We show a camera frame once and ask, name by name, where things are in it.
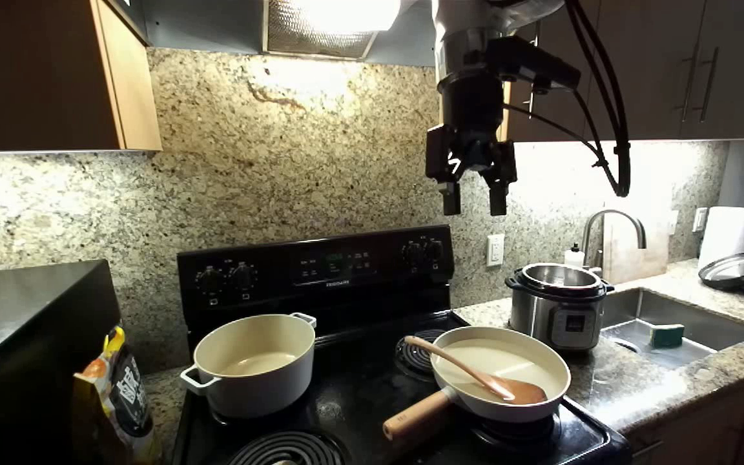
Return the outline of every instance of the frying pan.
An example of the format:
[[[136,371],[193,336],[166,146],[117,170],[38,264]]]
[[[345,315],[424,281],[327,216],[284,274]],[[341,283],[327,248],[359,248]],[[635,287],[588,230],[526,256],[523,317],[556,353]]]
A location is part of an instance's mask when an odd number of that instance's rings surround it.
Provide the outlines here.
[[[712,290],[744,291],[744,253],[707,264],[699,268],[699,279]]]
[[[442,411],[449,402],[456,402],[459,408],[487,421],[530,424],[552,416],[558,399],[570,388],[567,363],[551,346],[518,330],[464,326],[442,332],[434,344],[451,350],[455,357],[459,357],[461,361],[472,363],[480,371],[535,381],[547,392],[547,399],[504,402],[447,358],[430,357],[430,371],[442,390],[389,416],[383,424],[383,434],[388,438],[398,438],[419,428],[424,421],[429,421],[436,411]]]

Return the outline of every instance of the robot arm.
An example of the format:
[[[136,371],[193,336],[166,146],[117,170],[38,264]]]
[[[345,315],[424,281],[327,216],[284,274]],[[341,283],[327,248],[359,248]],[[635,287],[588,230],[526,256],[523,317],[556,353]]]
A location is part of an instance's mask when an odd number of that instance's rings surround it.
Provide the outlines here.
[[[530,79],[535,93],[579,84],[579,69],[517,39],[517,27],[556,13],[562,0],[434,0],[436,91],[442,123],[425,131],[425,176],[442,184],[443,213],[459,213],[456,180],[478,170],[491,213],[505,213],[517,180],[511,140],[498,141],[504,79]]]

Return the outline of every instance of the rice cooker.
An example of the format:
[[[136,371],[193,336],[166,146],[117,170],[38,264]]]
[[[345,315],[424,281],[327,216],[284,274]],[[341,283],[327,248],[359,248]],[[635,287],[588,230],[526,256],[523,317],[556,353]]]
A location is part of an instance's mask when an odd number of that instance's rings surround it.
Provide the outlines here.
[[[602,330],[607,287],[597,274],[566,264],[530,264],[517,268],[508,328],[545,341],[556,350],[588,350]]]

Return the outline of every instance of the black stove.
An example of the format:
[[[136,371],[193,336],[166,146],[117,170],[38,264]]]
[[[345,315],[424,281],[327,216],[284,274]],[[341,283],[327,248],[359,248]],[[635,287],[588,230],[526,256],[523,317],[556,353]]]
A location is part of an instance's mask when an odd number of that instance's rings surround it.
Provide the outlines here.
[[[189,392],[170,461],[628,461],[622,437],[567,397],[535,424],[494,424],[449,405],[405,438],[383,437],[385,418],[436,390],[425,350],[401,339],[434,341],[461,326],[447,309],[447,228],[180,253],[179,268],[191,346],[252,313],[309,313],[321,336],[312,384],[278,414],[216,421]]]

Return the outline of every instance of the wooden spoon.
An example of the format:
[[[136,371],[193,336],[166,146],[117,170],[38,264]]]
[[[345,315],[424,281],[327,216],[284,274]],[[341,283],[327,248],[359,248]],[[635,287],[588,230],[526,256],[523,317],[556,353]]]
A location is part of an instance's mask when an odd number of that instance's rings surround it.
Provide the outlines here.
[[[415,339],[415,336],[405,336],[402,341],[410,346],[421,346],[424,350],[430,350],[430,353],[447,358],[449,363],[459,366],[461,371],[476,376],[483,388],[487,388],[504,402],[543,402],[543,399],[547,399],[547,392],[531,381],[504,380],[504,376],[478,371],[469,363],[459,361],[455,353],[449,353],[449,350],[443,350],[443,348],[438,348],[424,339]]]

